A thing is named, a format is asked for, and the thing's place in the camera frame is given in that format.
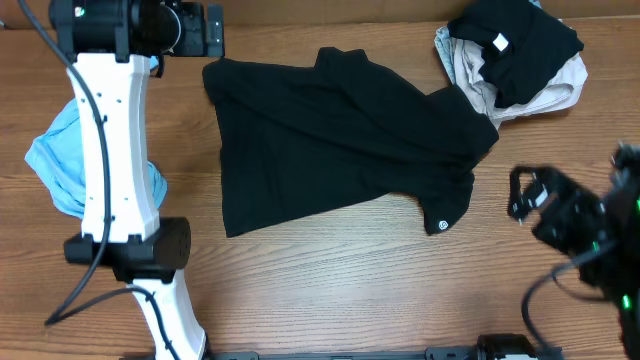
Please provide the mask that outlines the black t-shirt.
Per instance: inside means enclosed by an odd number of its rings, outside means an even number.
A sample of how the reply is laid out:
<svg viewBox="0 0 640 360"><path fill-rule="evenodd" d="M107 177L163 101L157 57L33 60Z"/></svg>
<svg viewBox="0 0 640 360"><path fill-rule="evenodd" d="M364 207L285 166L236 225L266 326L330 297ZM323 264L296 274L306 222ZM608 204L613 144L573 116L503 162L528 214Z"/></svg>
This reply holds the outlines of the black t-shirt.
<svg viewBox="0 0 640 360"><path fill-rule="evenodd" d="M414 197L425 231L444 232L499 138L460 88L424 94L360 49L321 48L311 67L222 58L202 76L230 237L389 193Z"/></svg>

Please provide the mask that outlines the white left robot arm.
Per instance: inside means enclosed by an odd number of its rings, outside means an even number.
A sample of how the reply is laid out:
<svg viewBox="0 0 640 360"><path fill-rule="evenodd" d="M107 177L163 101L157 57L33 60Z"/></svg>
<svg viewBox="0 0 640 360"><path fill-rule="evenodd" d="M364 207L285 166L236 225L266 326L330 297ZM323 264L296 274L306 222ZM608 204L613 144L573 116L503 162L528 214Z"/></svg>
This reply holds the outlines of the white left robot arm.
<svg viewBox="0 0 640 360"><path fill-rule="evenodd" d="M85 169L81 230L65 258L109 268L132 294L158 359L208 359L184 270L191 228L163 218L152 196L145 105L151 62L165 56L220 57L223 9L184 1L55 0L49 18L77 102Z"/></svg>

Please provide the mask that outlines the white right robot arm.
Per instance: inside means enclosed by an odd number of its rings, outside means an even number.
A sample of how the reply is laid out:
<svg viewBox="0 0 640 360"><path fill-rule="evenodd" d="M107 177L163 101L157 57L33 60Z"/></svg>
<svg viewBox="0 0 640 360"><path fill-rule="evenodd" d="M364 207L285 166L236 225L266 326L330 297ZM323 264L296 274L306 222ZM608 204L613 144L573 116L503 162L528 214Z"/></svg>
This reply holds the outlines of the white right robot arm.
<svg viewBox="0 0 640 360"><path fill-rule="evenodd" d="M577 269L580 280L600 289L595 301L619 312L626 356L639 357L639 147L621 143L611 156L612 188L599 196L551 166L518 165L509 174L508 215L522 223L540 214L535 238L570 258L534 282L521 301L521 315L542 349L552 349L530 317L537 290Z"/></svg>

